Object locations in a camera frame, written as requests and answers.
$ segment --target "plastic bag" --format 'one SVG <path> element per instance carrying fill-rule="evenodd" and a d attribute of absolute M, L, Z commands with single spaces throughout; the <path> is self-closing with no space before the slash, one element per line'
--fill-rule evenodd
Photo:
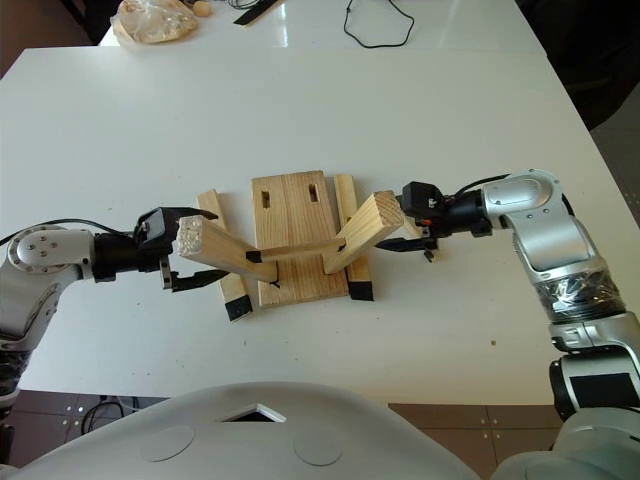
<path fill-rule="evenodd" d="M 119 39 L 159 43 L 184 37 L 198 20 L 179 0 L 123 0 L 111 24 Z"/>

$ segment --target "white surface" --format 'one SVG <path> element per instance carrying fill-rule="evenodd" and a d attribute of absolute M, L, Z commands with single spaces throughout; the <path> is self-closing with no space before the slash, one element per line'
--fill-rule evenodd
<path fill-rule="evenodd" d="M 230 46 L 361 47 L 344 34 L 348 0 L 284 0 L 248 27 L 233 22 L 243 12 L 226 2 L 210 2 L 211 17 L 199 19 L 199 29 L 185 45 L 205 46 L 216 55 Z M 403 48 L 489 50 L 544 53 L 513 0 L 397 0 L 416 19 Z M 355 0 L 349 30 L 365 43 L 398 43 L 409 20 L 387 0 Z M 113 30 L 101 45 L 119 45 Z"/>
<path fill-rule="evenodd" d="M 63 216 L 127 229 L 216 188 L 250 241 L 252 177 L 351 173 L 363 199 L 411 180 L 453 192 L 539 167 L 563 180 L 640 310 L 640 232 L 542 55 L 35 50 L 0 82 L 0 101 L 3 233 Z M 559 352 L 510 233 L 456 235 L 432 265 L 420 253 L 370 259 L 373 303 L 331 299 L 234 324 L 217 286 L 171 294 L 157 273 L 76 283 L 22 387 L 167 396 L 302 380 L 382 401 L 551 401 Z"/>

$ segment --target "wooden block end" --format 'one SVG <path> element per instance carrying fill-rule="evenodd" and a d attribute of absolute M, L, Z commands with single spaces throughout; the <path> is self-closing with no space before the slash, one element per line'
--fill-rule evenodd
<path fill-rule="evenodd" d="M 229 321 L 231 322 L 253 312 L 253 306 L 251 305 L 251 298 L 249 298 L 249 295 L 243 295 L 240 298 L 231 300 L 230 302 L 225 303 L 224 306 L 227 309 Z"/>
<path fill-rule="evenodd" d="M 204 217 L 182 217 L 178 221 L 176 234 L 176 253 L 181 257 L 195 255 L 202 250 L 202 223 Z"/>
<path fill-rule="evenodd" d="M 379 212 L 381 225 L 385 227 L 400 227 L 404 224 L 404 214 L 391 190 L 375 192 L 373 198 Z"/>
<path fill-rule="evenodd" d="M 352 300 L 373 302 L 373 283 L 349 282 L 349 295 Z"/>

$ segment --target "tiled floor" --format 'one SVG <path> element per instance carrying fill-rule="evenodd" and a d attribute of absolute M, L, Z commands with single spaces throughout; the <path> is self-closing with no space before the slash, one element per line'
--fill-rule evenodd
<path fill-rule="evenodd" d="M 409 405 L 389 408 L 482 478 L 517 453 L 549 450 L 562 426 L 552 406 Z"/>
<path fill-rule="evenodd" d="M 140 398 L 146 408 L 163 399 Z M 15 428 L 10 464 L 21 467 L 80 436 L 98 395 L 23 391 L 6 423 Z M 130 399 L 122 401 L 130 405 Z M 409 405 L 389 407 L 456 454 L 482 478 L 516 453 L 548 450 L 562 422 L 551 406 Z M 128 415 L 135 412 L 125 409 Z M 96 428 L 120 418 L 117 407 L 100 410 Z"/>

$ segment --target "wooden board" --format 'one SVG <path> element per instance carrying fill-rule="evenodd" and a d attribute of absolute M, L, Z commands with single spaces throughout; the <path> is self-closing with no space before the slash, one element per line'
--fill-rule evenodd
<path fill-rule="evenodd" d="M 321 171 L 254 178 L 251 192 L 258 249 L 330 240 L 336 236 L 327 184 Z M 276 263 L 280 288 L 258 284 L 262 307 L 347 294 L 344 271 L 325 275 L 320 255 Z"/>
<path fill-rule="evenodd" d="M 218 198 L 218 192 L 215 190 L 209 190 L 201 193 L 197 197 L 197 202 L 198 208 L 218 215 L 218 218 L 211 220 L 211 222 L 218 225 L 226 232 L 229 231 L 227 220 L 224 212 L 222 211 L 220 199 Z M 247 286 L 240 275 L 237 273 L 230 273 L 218 281 L 218 284 L 220 285 L 220 292 L 222 293 L 225 308 L 229 314 L 229 320 L 236 320 L 253 311 L 251 299 L 247 292 Z"/>
<path fill-rule="evenodd" d="M 336 199 L 338 201 L 340 228 L 344 228 L 358 210 L 358 200 L 353 177 L 348 174 L 334 175 L 333 184 L 336 189 Z M 362 255 L 356 258 L 347 265 L 346 271 L 349 295 L 351 295 L 351 298 L 353 300 L 373 301 L 373 284 L 371 282 L 367 256 Z"/>

